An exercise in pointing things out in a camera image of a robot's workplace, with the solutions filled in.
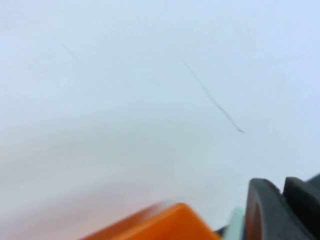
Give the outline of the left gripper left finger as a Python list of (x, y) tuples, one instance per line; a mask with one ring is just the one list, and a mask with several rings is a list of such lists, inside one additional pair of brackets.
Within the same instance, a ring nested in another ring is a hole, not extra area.
[(245, 209), (248, 240), (308, 240), (310, 232), (291, 210), (280, 190), (269, 180), (249, 182)]

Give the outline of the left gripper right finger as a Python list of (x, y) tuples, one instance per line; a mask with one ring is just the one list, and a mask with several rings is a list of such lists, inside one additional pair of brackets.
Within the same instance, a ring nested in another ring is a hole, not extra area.
[(297, 218), (318, 240), (320, 238), (320, 176), (316, 175), (307, 181), (297, 177), (287, 177), (283, 196)]

